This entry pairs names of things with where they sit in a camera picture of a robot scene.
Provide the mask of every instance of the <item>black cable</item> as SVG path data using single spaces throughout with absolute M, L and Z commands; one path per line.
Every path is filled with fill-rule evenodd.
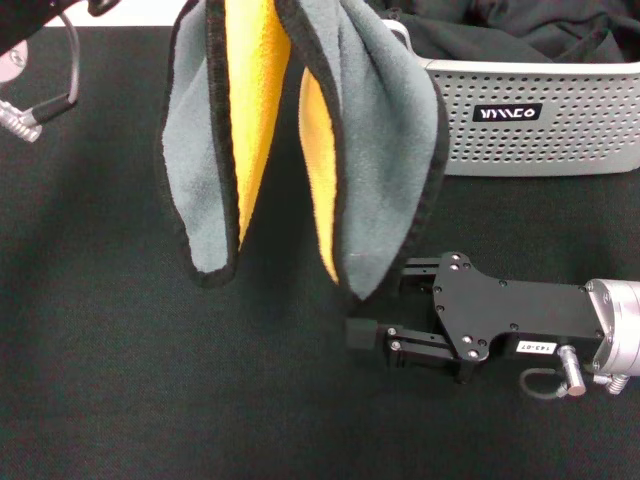
M 522 391 L 537 400 L 555 400 L 560 398 L 558 391 L 537 392 L 527 385 L 527 378 L 531 375 L 556 375 L 558 372 L 553 368 L 529 368 L 520 374 L 520 388 Z

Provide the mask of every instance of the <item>silver metal cylinder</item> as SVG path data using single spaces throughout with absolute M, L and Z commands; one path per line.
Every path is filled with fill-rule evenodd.
M 566 376 L 567 392 L 572 397 L 584 395 L 587 387 L 580 371 L 580 362 L 576 356 L 576 350 L 571 345 L 564 345 L 558 349 L 558 355 L 562 359 L 562 366 Z
M 628 375 L 612 375 L 611 382 L 607 385 L 607 392 L 611 395 L 620 395 L 628 381 Z

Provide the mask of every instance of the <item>robotic arm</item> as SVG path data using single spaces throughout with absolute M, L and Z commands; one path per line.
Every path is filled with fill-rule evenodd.
M 78 33 L 64 10 L 78 0 L 8 0 L 0 6 L 0 87 L 17 78 L 27 65 L 25 38 L 38 31 L 55 16 L 60 16 L 69 36 L 71 80 L 68 93 L 22 111 L 0 99 L 0 126 L 26 140 L 35 142 L 42 124 L 74 107 L 80 86 L 80 42 Z M 99 16 L 120 0 L 90 0 L 89 13 Z
M 522 372 L 520 386 L 541 400 L 583 395 L 585 378 L 618 395 L 640 375 L 640 282 L 506 281 L 480 273 L 461 253 L 447 253 L 410 260 L 401 289 L 431 296 L 431 331 L 352 318 L 351 348 L 380 349 L 392 367 L 448 368 L 460 383 L 490 359 L 528 357 L 544 368 Z M 531 375 L 558 373 L 564 381 L 553 392 L 527 384 Z

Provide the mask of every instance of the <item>towel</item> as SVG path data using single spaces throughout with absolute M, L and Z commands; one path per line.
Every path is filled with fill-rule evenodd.
M 292 49 L 306 66 L 300 141 L 319 251 L 365 299 L 424 230 L 448 130 L 429 75 L 362 0 L 189 1 L 171 42 L 162 198 L 192 278 L 229 281 Z

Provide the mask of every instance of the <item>black tabletop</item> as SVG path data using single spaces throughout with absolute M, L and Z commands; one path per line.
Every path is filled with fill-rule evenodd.
M 0 478 L 635 476 L 634 382 L 544 403 L 519 391 L 513 363 L 461 386 L 345 349 L 295 60 L 237 277 L 193 286 L 153 174 L 169 34 L 81 29 L 78 108 L 34 145 L 0 132 Z M 27 107 L 62 93 L 65 42 L 39 33 L 0 96 Z M 418 254 L 459 250 L 507 279 L 640 280 L 639 184 L 448 178 Z

